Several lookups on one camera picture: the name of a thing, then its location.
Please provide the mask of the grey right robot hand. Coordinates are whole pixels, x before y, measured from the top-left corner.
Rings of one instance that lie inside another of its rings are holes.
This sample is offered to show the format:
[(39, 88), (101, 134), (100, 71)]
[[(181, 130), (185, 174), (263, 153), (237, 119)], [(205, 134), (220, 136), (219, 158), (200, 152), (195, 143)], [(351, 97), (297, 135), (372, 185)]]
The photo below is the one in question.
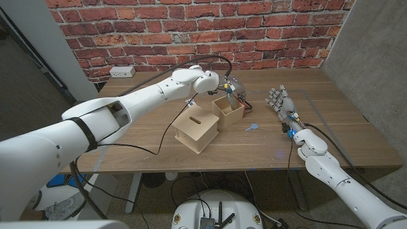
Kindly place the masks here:
[(280, 85), (279, 90), (272, 88), (269, 91), (269, 98), (265, 101), (277, 113), (282, 122), (283, 133), (286, 133), (290, 138), (293, 138), (300, 130), (305, 129), (305, 125), (300, 120), (294, 102), (284, 85)]

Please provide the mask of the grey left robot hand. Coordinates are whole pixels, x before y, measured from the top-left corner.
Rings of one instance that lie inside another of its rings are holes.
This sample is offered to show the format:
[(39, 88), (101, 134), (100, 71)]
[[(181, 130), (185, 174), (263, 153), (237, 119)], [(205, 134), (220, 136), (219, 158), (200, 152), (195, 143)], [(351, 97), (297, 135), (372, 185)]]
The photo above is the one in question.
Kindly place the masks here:
[(245, 86), (233, 76), (220, 76), (217, 88), (226, 92), (226, 100), (230, 104), (232, 110), (237, 108), (237, 101), (242, 104), (245, 103)]

